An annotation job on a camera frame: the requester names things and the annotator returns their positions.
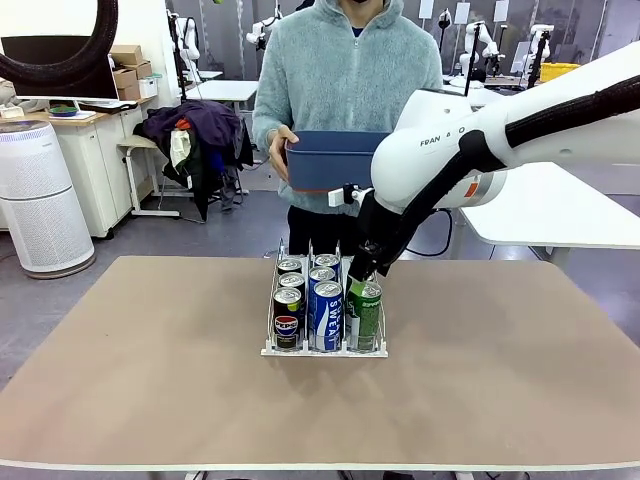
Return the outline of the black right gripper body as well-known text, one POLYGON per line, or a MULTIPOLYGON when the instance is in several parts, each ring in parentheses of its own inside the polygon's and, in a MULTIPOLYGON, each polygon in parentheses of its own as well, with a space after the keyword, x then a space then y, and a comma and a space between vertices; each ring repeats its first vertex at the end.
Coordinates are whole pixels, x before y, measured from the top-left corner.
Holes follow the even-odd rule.
POLYGON ((361 250, 396 253, 402 240, 398 233, 402 215, 379 203, 375 191, 363 198, 357 217, 359 248, 361 250))

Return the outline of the person's right hand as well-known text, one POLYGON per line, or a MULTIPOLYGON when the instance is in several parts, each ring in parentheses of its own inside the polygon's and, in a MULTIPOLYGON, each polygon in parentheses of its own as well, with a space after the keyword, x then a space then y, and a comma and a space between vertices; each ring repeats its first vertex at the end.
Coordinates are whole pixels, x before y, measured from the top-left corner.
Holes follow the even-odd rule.
POLYGON ((281 180, 289 182, 288 167, 286 163, 286 145, 296 144, 298 136, 288 126, 282 125, 268 134, 269 160, 281 180))

